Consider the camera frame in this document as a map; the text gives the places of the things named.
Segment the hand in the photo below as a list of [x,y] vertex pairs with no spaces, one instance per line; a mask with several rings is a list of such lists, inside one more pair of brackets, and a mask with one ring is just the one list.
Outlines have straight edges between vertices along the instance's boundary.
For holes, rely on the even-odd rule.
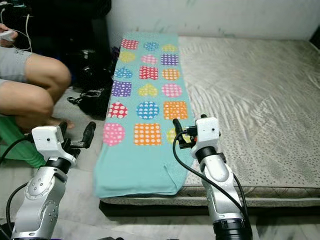
[[[0,33],[3,33],[8,30],[11,30],[11,29],[8,28],[6,25],[0,23]],[[12,44],[14,44],[14,41],[17,37],[18,37],[18,33],[16,31],[13,31],[13,33],[11,34],[11,38],[13,41],[7,41],[5,39],[1,39],[0,46],[6,47],[6,48],[10,47]]]

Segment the mattress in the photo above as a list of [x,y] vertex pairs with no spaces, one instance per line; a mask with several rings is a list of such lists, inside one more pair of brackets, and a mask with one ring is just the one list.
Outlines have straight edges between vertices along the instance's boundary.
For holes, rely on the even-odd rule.
[[[179,37],[196,118],[218,118],[219,151],[250,207],[320,206],[320,54],[309,42]],[[195,161],[193,168],[198,170]],[[176,196],[134,195],[109,204],[206,205],[191,173]]]

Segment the white wall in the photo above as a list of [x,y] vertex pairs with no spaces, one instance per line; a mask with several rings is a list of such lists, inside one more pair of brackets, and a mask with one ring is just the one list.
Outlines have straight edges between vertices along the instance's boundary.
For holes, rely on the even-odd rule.
[[107,22],[111,46],[128,31],[308,40],[320,0],[113,0]]

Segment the teal towel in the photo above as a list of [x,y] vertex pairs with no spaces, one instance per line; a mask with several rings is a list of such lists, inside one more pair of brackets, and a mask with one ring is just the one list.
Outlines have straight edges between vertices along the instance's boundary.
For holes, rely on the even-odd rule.
[[[173,118],[183,128],[194,125],[178,36],[125,34],[94,170],[96,196],[175,195],[179,191],[187,170],[173,155]],[[178,150],[178,155],[192,164],[189,149]]]

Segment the knee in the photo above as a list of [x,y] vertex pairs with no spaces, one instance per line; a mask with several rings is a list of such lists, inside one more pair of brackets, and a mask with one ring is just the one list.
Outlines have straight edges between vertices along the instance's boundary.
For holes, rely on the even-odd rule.
[[41,87],[33,89],[32,94],[26,96],[26,102],[29,106],[29,113],[50,117],[54,111],[54,102],[50,94]]
[[60,88],[66,89],[71,84],[70,71],[67,66],[59,60],[52,58],[47,74]]

